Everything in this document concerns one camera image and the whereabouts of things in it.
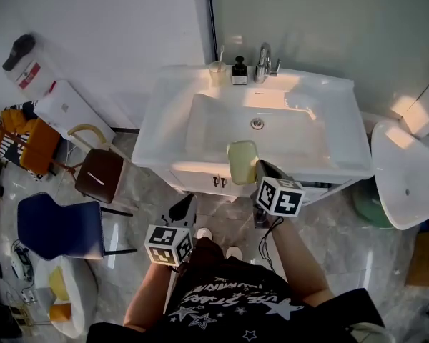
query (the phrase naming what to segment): chair leg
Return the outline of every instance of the chair leg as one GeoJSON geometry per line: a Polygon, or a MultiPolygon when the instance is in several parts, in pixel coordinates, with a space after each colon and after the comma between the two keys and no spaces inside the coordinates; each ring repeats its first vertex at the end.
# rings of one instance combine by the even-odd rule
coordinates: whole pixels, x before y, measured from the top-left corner
{"type": "Polygon", "coordinates": [[[138,252],[138,249],[111,250],[109,252],[105,252],[105,255],[129,254],[135,252],[138,252]]]}
{"type": "Polygon", "coordinates": [[[129,212],[118,211],[117,209],[108,209],[106,207],[100,207],[100,209],[103,212],[109,212],[110,214],[120,214],[121,216],[128,216],[128,217],[134,216],[133,214],[130,214],[129,212]]]}

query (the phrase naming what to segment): black t-shirt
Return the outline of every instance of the black t-shirt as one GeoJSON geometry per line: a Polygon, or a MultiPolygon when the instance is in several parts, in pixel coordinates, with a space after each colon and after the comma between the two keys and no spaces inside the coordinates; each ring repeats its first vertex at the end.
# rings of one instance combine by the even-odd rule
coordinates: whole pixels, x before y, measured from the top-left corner
{"type": "Polygon", "coordinates": [[[216,268],[187,270],[166,314],[146,332],[98,323],[87,342],[355,342],[349,326],[360,322],[383,326],[364,289],[313,308],[273,272],[231,258],[216,268]]]}

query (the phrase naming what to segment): cardboard box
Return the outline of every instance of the cardboard box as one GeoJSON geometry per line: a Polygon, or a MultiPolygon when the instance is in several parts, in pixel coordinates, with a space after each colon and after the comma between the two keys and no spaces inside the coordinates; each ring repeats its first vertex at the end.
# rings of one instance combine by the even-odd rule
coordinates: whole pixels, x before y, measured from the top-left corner
{"type": "Polygon", "coordinates": [[[429,287],[429,232],[417,235],[405,284],[429,287]]]}

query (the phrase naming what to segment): white sink basin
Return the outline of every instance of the white sink basin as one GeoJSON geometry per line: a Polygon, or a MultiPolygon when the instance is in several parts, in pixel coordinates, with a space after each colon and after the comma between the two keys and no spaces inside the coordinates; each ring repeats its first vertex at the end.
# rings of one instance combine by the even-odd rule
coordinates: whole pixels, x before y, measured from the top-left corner
{"type": "Polygon", "coordinates": [[[233,141],[253,140],[263,159],[330,161],[317,100],[305,93],[228,87],[194,95],[186,135],[188,154],[224,156],[233,141]],[[251,121],[260,120],[255,129],[251,121]]]}
{"type": "Polygon", "coordinates": [[[283,69],[256,84],[253,71],[248,68],[247,86],[227,82],[213,87],[206,66],[164,70],[132,161],[228,172],[227,145],[253,140],[261,159],[289,174],[342,176],[346,181],[373,175],[352,81],[283,69]],[[262,129],[251,127],[253,119],[260,119],[262,129]]]}

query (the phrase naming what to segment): blue chair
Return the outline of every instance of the blue chair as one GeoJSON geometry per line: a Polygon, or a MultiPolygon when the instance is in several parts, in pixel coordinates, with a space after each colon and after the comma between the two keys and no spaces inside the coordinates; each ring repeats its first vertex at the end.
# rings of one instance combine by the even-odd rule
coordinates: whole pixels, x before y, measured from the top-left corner
{"type": "Polygon", "coordinates": [[[20,242],[45,260],[59,255],[101,259],[136,249],[105,251],[102,211],[129,216],[126,212],[100,207],[99,202],[59,206],[47,193],[37,193],[19,202],[17,234],[20,242]]]}

